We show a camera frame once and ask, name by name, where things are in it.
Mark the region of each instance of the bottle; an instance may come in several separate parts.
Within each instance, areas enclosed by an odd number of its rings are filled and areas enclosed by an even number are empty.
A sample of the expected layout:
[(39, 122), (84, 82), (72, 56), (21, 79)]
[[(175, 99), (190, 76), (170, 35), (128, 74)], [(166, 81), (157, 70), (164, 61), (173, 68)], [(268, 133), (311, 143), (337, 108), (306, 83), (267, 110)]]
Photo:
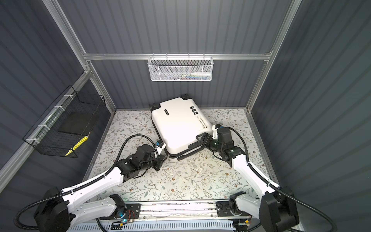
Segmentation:
[(211, 72), (192, 72), (191, 75), (194, 75), (194, 76), (211, 76)]

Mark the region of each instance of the wire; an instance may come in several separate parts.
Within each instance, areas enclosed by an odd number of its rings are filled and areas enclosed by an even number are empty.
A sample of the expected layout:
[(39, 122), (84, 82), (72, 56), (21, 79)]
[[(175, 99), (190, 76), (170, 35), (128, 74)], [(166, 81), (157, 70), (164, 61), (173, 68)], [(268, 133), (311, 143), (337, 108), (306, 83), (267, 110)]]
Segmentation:
[(129, 213), (130, 212), (132, 212), (133, 213), (133, 221), (134, 221), (134, 219), (135, 219), (135, 214), (134, 214), (134, 212), (133, 211), (131, 211), (131, 210), (129, 210)]
[(100, 228), (103, 232), (108, 232), (108, 231), (106, 231), (106, 229), (102, 226), (101, 222), (99, 221), (99, 218), (96, 218), (95, 220), (96, 220), (96, 222), (97, 222), (99, 228)]
[(240, 137), (240, 139), (242, 140), (243, 146), (245, 148), (246, 161), (249, 162), (249, 153), (247, 152), (247, 146), (246, 146), (245, 140), (243, 140), (242, 136), (235, 129), (233, 129), (232, 127), (225, 127), (225, 128), (228, 128), (228, 129), (234, 131), (238, 135), (238, 137)]
[(42, 199), (42, 200), (38, 200), (38, 201), (36, 201), (36, 202), (33, 202), (33, 203), (27, 205), (26, 207), (24, 207), (23, 209), (21, 209), (21, 210), (20, 210), (20, 211), (15, 215), (15, 217), (14, 217), (14, 219), (13, 219), (13, 223), (14, 223), (14, 225), (15, 225), (16, 227), (18, 227), (18, 228), (20, 228), (20, 229), (24, 229), (24, 230), (29, 230), (29, 231), (36, 231), (36, 230), (38, 230), (39, 228), (38, 228), (37, 226), (28, 226), (28, 225), (25, 225), (25, 224), (21, 223), (20, 220), (19, 220), (20, 216), (21, 216), (21, 215), (22, 215), (26, 210), (31, 209), (31, 208), (34, 207), (34, 206), (37, 206), (37, 205), (39, 205), (39, 204), (41, 204), (41, 203), (43, 203), (43, 202), (47, 202), (47, 201), (50, 201), (50, 200), (53, 200), (53, 199), (56, 199), (56, 198), (59, 198), (59, 197), (62, 197), (62, 196), (65, 196), (65, 195), (71, 194), (72, 192), (79, 191), (79, 190), (81, 190), (81, 189), (83, 189), (83, 188), (85, 188), (85, 187), (87, 187), (87, 186), (89, 186), (89, 185), (92, 185), (92, 184), (96, 183), (97, 181), (103, 179), (106, 175), (108, 175), (108, 174), (109, 174), (109, 173), (110, 173), (110, 172), (111, 172), (111, 171), (116, 167), (117, 162), (118, 162), (119, 159), (120, 159), (120, 156), (121, 156), (122, 150), (124, 149), (126, 143), (127, 143), (130, 139), (132, 139), (133, 137), (144, 137), (144, 138), (148, 139), (148, 140), (152, 143), (152, 146), (153, 146), (153, 148), (154, 148), (154, 150), (155, 150), (155, 152), (156, 152), (156, 154), (157, 154), (157, 156), (158, 156), (158, 152), (157, 152), (157, 149), (156, 149), (156, 145), (155, 145), (155, 143), (154, 143), (154, 142), (153, 142), (149, 137), (147, 137), (147, 136), (145, 136), (145, 135), (143, 135), (143, 134), (134, 134), (134, 135), (132, 135), (132, 136), (129, 136), (129, 137), (124, 141), (124, 143), (122, 144), (122, 146), (121, 146), (121, 148), (120, 148), (120, 150), (119, 150), (119, 152), (118, 152), (118, 154), (117, 154), (117, 157), (116, 157), (116, 159), (115, 159), (115, 162), (114, 162), (113, 165), (109, 168), (109, 170), (106, 171), (103, 175), (99, 176), (98, 178), (96, 178), (96, 179), (94, 179), (94, 180), (92, 180), (92, 181), (90, 181), (90, 182), (88, 182), (88, 183), (86, 183), (86, 184), (84, 184), (84, 185), (81, 185), (81, 186), (79, 186), (79, 187), (77, 187), (77, 188), (74, 188), (74, 189), (72, 189), (72, 190), (69, 190), (69, 191), (66, 191), (66, 192), (62, 192), (62, 193), (56, 194), (56, 195), (54, 195), (54, 196), (50, 196), (50, 197), (44, 198), (44, 199)]
[(215, 158), (217, 158), (218, 160), (224, 161), (222, 158), (217, 157), (217, 156), (214, 154), (214, 152), (213, 152), (213, 156), (214, 156)]
[(122, 227), (122, 225), (122, 221), (113, 222), (110, 229), (121, 229), (120, 227)]
[(136, 179), (136, 178), (142, 177), (142, 176), (147, 172), (148, 169), (149, 169), (149, 168), (147, 168), (147, 169), (143, 172), (143, 174), (141, 174), (140, 176), (133, 177), (133, 179)]
[(246, 230), (245, 232), (250, 232), (250, 231), (253, 231), (253, 230), (255, 230), (256, 228), (258, 228), (259, 226), (261, 226), (262, 224), (259, 222), (258, 224), (256, 224), (255, 226), (253, 226), (253, 227), (249, 227), (248, 228), (248, 230)]
[[(283, 192), (282, 190), (280, 190), (279, 188), (277, 188), (276, 186), (274, 186), (273, 184), (271, 184), (268, 180), (266, 180), (264, 177), (262, 177), (251, 165), (251, 163), (248, 163), (248, 166), (250, 167), (250, 169), (253, 171), (253, 173), (255, 173), (255, 175), (257, 175), (264, 183), (266, 183), (269, 187), (273, 188), (276, 192), (284, 195), (285, 197), (295, 201), (296, 203), (310, 209), (311, 211), (315, 212), (316, 214), (320, 215), (321, 217), (323, 217), (326, 221), (328, 221), (331, 225), (331, 229), (326, 231), (326, 232), (336, 232), (338, 231), (338, 227), (336, 226), (335, 222), (329, 217), (327, 216), (325, 213), (323, 213), (322, 211), (314, 208), (313, 206), (311, 205), (308, 205), (307, 203), (305, 202), (302, 202), (301, 200), (299, 199), (296, 199), (295, 197), (293, 196), (290, 196), (288, 195), (287, 193)], [(297, 229), (288, 229), (288, 231), (292, 231), (292, 232), (304, 232), (304, 231), (300, 231), (300, 230), (297, 230)]]

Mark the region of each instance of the floral tabletop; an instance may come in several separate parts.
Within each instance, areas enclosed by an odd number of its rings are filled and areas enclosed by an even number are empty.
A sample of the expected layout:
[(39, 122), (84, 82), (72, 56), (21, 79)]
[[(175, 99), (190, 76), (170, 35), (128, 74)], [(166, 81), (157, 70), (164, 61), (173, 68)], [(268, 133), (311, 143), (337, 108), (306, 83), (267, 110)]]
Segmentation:
[[(212, 124), (220, 123), (236, 129), (246, 141), (250, 161), (267, 174), (243, 109), (202, 109), (202, 111)], [(145, 134), (153, 141), (157, 141), (158, 136), (152, 125), (149, 110), (115, 113), (90, 177), (109, 169), (123, 141), (133, 134)], [(232, 138), (235, 145), (243, 149), (241, 140), (234, 132)], [(121, 158), (134, 154), (137, 147), (142, 144), (150, 144), (150, 142), (142, 137), (134, 137), (124, 147)], [(246, 191), (252, 197), (257, 196), (237, 171), (229, 167), (226, 162), (216, 159), (212, 152), (204, 149), (181, 161), (167, 159), (160, 171), (149, 169), (141, 178), (131, 179), (112, 187), (91, 200), (103, 199), (116, 193), (124, 201), (131, 202), (224, 199), (239, 191)]]

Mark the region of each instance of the yellow object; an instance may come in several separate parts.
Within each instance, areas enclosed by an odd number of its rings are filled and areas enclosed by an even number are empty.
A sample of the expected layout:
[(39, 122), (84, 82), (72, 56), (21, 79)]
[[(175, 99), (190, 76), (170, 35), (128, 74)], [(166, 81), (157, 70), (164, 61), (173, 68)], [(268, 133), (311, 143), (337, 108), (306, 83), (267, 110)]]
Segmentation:
[(78, 143), (75, 144), (73, 148), (71, 148), (65, 156), (71, 154), (74, 150), (76, 150), (83, 142), (88, 140), (88, 136), (83, 137)]

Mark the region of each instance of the cable tie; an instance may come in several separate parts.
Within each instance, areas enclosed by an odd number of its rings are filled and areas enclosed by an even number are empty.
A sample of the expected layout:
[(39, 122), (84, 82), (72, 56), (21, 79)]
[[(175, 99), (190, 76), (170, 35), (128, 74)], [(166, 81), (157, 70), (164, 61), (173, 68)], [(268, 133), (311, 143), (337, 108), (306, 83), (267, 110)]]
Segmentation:
[(38, 139), (37, 139), (37, 138), (27, 138), (26, 140), (31, 140), (31, 141), (36, 141), (36, 142), (38, 142)]
[(67, 97), (71, 97), (71, 99), (73, 100), (73, 95), (63, 95), (63, 96), (67, 96)]
[(50, 131), (50, 128), (46, 124), (44, 124), (44, 125), (38, 125), (38, 127), (45, 127), (48, 131)]
[(63, 111), (65, 111), (65, 109), (63, 109), (63, 106), (61, 106), (61, 105), (54, 106), (54, 108), (61, 108)]

